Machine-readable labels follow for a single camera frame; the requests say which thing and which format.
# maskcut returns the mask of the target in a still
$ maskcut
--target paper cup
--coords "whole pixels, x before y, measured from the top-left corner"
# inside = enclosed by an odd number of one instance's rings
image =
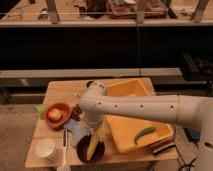
[[[53,160],[56,156],[56,144],[52,138],[44,138],[38,142],[35,148],[39,158]]]

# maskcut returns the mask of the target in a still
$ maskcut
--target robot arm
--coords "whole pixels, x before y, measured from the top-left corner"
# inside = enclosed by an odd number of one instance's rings
[[[100,82],[93,82],[80,99],[85,122],[98,127],[103,115],[175,123],[201,131],[196,171],[213,169],[213,99],[195,96],[110,97]]]

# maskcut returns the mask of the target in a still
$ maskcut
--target bowl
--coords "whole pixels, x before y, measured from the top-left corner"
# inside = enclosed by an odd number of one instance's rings
[[[50,119],[48,116],[49,112],[53,109],[58,109],[62,115],[60,119],[57,121]],[[44,120],[49,127],[59,128],[70,119],[71,112],[72,112],[71,110],[72,110],[71,107],[66,103],[63,103],[63,102],[54,103],[50,105],[45,111]]]
[[[92,158],[90,160],[87,160],[87,150],[89,148],[91,140],[91,135],[85,136],[81,139],[81,141],[77,145],[77,155],[79,160],[81,160],[83,163],[94,163],[98,160],[100,160],[105,152],[105,145],[103,142],[98,142],[98,145],[95,148],[95,152],[92,155]]]

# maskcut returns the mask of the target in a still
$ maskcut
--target wooden table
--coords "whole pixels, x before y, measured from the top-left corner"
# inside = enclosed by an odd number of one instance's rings
[[[108,80],[101,80],[106,85],[121,81],[121,79],[108,79]],[[151,92],[151,94],[155,94],[154,89],[152,87],[152,83],[150,79],[143,78],[142,79],[146,88]],[[52,104],[55,102],[66,102],[70,104],[70,106],[74,106],[78,103],[79,97],[76,96],[77,94],[81,95],[86,90],[86,83],[87,80],[84,81],[54,81],[50,82],[44,103]],[[160,155],[154,156],[150,153],[148,148],[143,148],[140,150],[136,150],[134,152],[129,152],[127,154],[120,154],[114,145],[111,132],[106,124],[106,139],[105,139],[105,154],[103,158],[101,158],[97,163],[99,164],[107,164],[107,163],[122,163],[122,162],[139,162],[139,161],[157,161],[157,160],[169,160],[169,159],[176,159],[177,153],[176,150],[173,149],[171,151],[162,153]],[[58,155],[53,161],[47,161],[44,159],[40,159],[35,155],[35,146],[37,142],[46,137],[51,137],[55,140],[57,144],[57,152]],[[44,120],[38,119],[35,132],[32,138],[32,142],[27,154],[25,166],[30,167],[55,167],[61,164],[62,160],[62,148],[61,148],[61,138],[62,132],[53,131],[49,128]],[[69,134],[69,141],[72,138],[72,134]],[[69,165],[83,165],[83,163],[78,159],[76,150],[71,147],[69,143],[69,148],[67,152],[68,156],[68,164]]]

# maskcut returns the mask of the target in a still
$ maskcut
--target cup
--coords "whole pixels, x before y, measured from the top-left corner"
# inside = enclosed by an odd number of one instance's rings
[[[35,153],[39,158],[53,160],[56,157],[56,144],[52,138],[40,140],[35,148]]]

